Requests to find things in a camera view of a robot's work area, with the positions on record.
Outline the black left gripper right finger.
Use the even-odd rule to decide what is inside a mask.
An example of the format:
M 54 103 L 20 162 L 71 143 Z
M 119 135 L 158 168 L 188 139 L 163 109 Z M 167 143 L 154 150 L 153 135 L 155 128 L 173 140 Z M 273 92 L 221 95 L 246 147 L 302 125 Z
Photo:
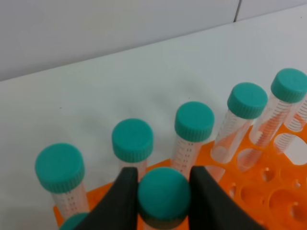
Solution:
M 262 230 L 211 177 L 203 166 L 191 168 L 190 230 Z

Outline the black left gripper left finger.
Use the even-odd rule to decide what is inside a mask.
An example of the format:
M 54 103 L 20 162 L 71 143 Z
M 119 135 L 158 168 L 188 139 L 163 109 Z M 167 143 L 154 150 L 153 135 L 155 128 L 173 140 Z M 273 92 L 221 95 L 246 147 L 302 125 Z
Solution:
M 77 230 L 136 230 L 138 171 L 124 167 L 107 194 L 75 228 Z

